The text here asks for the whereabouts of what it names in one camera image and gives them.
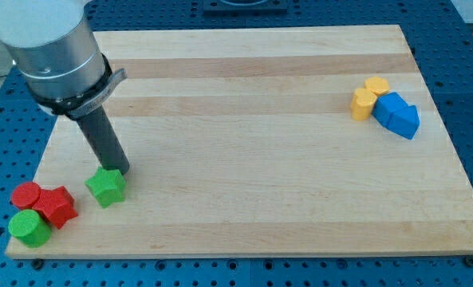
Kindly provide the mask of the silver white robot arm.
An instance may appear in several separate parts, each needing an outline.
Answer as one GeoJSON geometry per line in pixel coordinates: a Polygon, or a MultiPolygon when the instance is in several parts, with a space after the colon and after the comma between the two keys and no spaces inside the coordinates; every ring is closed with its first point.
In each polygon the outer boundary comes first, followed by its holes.
{"type": "Polygon", "coordinates": [[[124,81],[100,51],[86,0],[0,0],[0,40],[33,98],[46,112],[71,119],[101,107],[124,81]]]}

